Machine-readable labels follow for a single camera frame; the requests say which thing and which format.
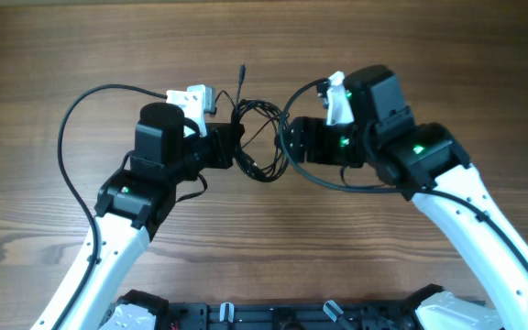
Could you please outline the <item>black USB cable thick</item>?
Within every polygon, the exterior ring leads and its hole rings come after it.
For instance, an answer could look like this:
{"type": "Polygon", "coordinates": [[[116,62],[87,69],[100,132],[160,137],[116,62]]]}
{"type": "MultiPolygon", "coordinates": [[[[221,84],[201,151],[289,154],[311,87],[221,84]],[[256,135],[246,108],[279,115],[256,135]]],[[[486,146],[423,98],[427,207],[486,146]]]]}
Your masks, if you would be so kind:
{"type": "Polygon", "coordinates": [[[256,112],[263,116],[266,122],[258,129],[258,131],[246,142],[241,141],[236,143],[234,159],[241,171],[250,179],[257,182],[275,182],[286,171],[289,165],[287,157],[277,142],[273,141],[274,156],[272,162],[264,167],[260,167],[257,162],[245,151],[245,148],[268,126],[271,125],[275,135],[278,135],[281,124],[280,116],[281,110],[275,104],[260,100],[260,99],[242,99],[236,105],[233,114],[232,122],[241,124],[242,118],[250,112],[256,112]]]}

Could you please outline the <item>black USB cable thin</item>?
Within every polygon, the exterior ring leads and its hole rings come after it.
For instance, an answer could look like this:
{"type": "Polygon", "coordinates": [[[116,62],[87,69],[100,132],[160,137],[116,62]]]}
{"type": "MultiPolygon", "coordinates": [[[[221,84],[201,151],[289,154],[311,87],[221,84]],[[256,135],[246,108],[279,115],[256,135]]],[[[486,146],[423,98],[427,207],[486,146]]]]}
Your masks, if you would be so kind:
{"type": "MultiPolygon", "coordinates": [[[[245,80],[246,80],[246,75],[247,75],[247,66],[246,66],[245,63],[242,63],[240,65],[240,67],[239,67],[239,70],[238,70],[238,78],[237,78],[237,84],[236,84],[236,93],[234,94],[234,96],[231,96],[231,94],[228,91],[226,91],[226,90],[222,90],[221,92],[219,92],[216,95],[215,103],[218,104],[219,99],[223,95],[223,96],[225,96],[227,98],[227,101],[230,103],[231,111],[230,111],[230,115],[229,115],[229,118],[228,118],[227,122],[215,122],[215,123],[231,123],[231,124],[235,124],[235,123],[232,122],[232,114],[233,114],[233,111],[234,111],[236,105],[238,104],[238,102],[240,100],[242,100],[242,99],[245,99],[245,98],[242,97],[242,93],[243,93],[243,87],[244,87],[245,80]]],[[[256,112],[250,112],[247,115],[245,115],[242,118],[242,120],[241,120],[241,124],[244,126],[244,129],[245,129],[244,135],[246,134],[246,125],[244,123],[244,119],[245,119],[246,116],[250,116],[250,115],[253,115],[253,114],[257,114],[257,113],[256,112]]]]}

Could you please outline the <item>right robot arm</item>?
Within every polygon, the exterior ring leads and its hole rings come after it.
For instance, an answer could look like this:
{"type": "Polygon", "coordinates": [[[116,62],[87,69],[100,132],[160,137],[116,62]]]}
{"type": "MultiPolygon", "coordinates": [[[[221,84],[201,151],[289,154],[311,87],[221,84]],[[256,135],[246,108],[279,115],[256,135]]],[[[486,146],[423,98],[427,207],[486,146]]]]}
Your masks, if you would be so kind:
{"type": "Polygon", "coordinates": [[[528,329],[528,245],[490,196],[467,151],[438,123],[417,124],[396,74],[372,65],[311,82],[326,115],[280,114],[277,142],[297,171],[305,163],[370,166],[367,194],[398,194],[444,233],[490,306],[428,285],[402,305],[401,329],[528,329]]]}

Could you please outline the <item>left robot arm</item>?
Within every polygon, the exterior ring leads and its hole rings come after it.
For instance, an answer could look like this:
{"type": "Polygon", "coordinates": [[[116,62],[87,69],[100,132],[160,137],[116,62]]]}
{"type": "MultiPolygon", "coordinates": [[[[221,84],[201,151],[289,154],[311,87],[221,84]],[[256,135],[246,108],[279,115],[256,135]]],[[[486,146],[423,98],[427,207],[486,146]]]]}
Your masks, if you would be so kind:
{"type": "Polygon", "coordinates": [[[95,329],[136,260],[176,203],[179,183],[205,169],[228,169],[242,124],[210,123],[205,131],[168,103],[140,110],[135,147],[102,185],[93,226],[36,329],[95,329]]]}

